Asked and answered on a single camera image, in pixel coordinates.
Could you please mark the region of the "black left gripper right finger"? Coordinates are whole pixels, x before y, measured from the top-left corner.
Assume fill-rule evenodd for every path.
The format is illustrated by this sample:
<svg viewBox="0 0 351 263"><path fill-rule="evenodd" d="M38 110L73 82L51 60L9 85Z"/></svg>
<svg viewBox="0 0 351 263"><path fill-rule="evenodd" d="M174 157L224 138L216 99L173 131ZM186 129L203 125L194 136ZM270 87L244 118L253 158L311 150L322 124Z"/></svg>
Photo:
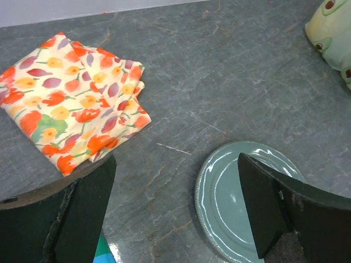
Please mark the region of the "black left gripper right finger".
<svg viewBox="0 0 351 263"><path fill-rule="evenodd" d="M289 177L241 153L239 178L260 259L282 235L297 239L308 262L350 262L350 199Z"/></svg>

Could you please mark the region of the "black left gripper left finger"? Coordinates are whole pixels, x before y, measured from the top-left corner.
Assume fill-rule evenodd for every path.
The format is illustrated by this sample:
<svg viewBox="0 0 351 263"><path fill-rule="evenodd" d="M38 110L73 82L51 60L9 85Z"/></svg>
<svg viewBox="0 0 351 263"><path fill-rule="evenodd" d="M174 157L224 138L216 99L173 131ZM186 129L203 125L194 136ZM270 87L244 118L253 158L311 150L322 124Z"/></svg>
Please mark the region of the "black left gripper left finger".
<svg viewBox="0 0 351 263"><path fill-rule="evenodd" d="M1 262L93 262L116 160L1 200Z"/></svg>

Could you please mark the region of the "light green plastic bag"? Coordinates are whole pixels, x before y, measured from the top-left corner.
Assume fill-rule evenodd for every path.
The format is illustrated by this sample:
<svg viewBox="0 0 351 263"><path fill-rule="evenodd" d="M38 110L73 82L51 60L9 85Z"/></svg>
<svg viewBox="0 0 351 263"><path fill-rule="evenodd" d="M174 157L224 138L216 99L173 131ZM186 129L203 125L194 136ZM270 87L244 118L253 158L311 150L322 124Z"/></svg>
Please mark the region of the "light green plastic bag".
<svg viewBox="0 0 351 263"><path fill-rule="evenodd" d="M305 34L350 88L350 1L323 1L306 23Z"/></svg>

